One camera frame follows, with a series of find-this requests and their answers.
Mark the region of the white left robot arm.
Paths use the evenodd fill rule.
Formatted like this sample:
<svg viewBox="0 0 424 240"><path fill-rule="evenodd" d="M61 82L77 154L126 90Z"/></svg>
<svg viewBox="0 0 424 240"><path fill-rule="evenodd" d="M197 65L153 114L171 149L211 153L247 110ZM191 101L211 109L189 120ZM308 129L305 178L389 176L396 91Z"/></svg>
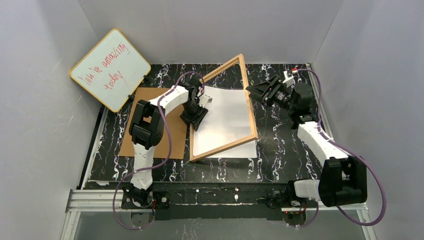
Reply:
<svg viewBox="0 0 424 240"><path fill-rule="evenodd" d="M171 134L166 115L182 106L182 121L198 130L208 113L206 105L212 98L205 94L203 79L188 82L177 80L162 95L151 100L139 100L129 125L129 134L134 147L134 171L130 183L137 189L146 191L153 184L152 170L154 152L164 133Z"/></svg>

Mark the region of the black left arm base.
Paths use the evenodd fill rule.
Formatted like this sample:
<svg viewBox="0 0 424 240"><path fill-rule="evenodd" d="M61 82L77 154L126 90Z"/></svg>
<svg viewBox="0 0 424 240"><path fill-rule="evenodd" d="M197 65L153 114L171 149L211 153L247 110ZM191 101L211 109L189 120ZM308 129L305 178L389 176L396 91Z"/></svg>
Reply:
<svg viewBox="0 0 424 240"><path fill-rule="evenodd" d="M124 190L121 208L124 210L168 209L170 194L166 191Z"/></svg>

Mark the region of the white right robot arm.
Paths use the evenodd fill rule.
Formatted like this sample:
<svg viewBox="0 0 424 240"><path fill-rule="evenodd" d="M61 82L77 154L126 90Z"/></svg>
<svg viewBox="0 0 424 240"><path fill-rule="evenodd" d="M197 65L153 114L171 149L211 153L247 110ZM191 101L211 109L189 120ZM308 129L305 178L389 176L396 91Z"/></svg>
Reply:
<svg viewBox="0 0 424 240"><path fill-rule="evenodd" d="M265 107L278 106L287 110L292 129L319 160L319 179L290 181L286 189L289 201L314 200L326 207L364 203L368 198L367 168L355 156L345 153L331 143L329 135L312 116L315 101L313 87L296 82L293 74L273 76L270 80L246 87L249 97Z"/></svg>

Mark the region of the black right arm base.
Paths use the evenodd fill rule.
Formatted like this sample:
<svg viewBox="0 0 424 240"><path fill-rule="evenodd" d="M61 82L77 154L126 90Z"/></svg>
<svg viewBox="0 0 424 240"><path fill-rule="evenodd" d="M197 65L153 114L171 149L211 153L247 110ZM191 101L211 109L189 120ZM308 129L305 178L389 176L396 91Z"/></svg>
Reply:
<svg viewBox="0 0 424 240"><path fill-rule="evenodd" d="M271 209L294 208L296 212L304 212L317 205L313 200L297 197L289 189L269 191L265 197L265 204Z"/></svg>

